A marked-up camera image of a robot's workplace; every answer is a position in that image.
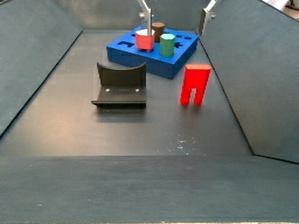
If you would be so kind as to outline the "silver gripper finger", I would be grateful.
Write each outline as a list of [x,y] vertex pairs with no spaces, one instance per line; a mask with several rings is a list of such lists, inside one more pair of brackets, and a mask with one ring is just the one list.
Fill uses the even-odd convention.
[[199,34],[201,36],[204,35],[207,23],[209,22],[211,17],[212,17],[212,9],[216,6],[217,1],[219,0],[209,0],[208,5],[201,9],[201,12],[200,12],[200,24],[199,24]]
[[141,19],[141,26],[144,29],[152,29],[152,10],[148,7],[145,0],[136,0],[141,8],[139,12],[139,17]]

